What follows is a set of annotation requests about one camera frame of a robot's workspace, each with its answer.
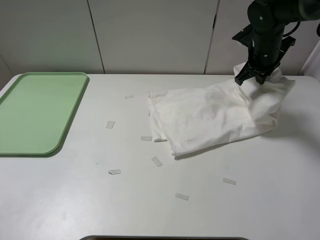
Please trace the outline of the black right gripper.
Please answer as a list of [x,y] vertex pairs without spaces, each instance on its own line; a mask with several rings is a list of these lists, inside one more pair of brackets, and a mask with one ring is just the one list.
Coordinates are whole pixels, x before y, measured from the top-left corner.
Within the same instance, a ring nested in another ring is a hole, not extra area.
[[252,48],[249,50],[248,62],[234,67],[234,81],[241,86],[244,81],[254,78],[263,85],[268,77],[267,72],[256,70],[270,70],[278,65],[278,58],[284,34],[284,27],[272,27],[267,31],[252,30]]

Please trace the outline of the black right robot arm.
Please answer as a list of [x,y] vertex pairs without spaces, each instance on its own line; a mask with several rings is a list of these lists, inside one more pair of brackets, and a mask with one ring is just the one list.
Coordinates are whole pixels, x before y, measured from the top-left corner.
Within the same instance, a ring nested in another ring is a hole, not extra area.
[[240,86],[255,78],[264,84],[266,78],[281,64],[290,47],[291,35],[301,22],[320,18],[318,0],[254,0],[247,9],[249,25],[232,37],[248,49],[248,60],[234,77]]

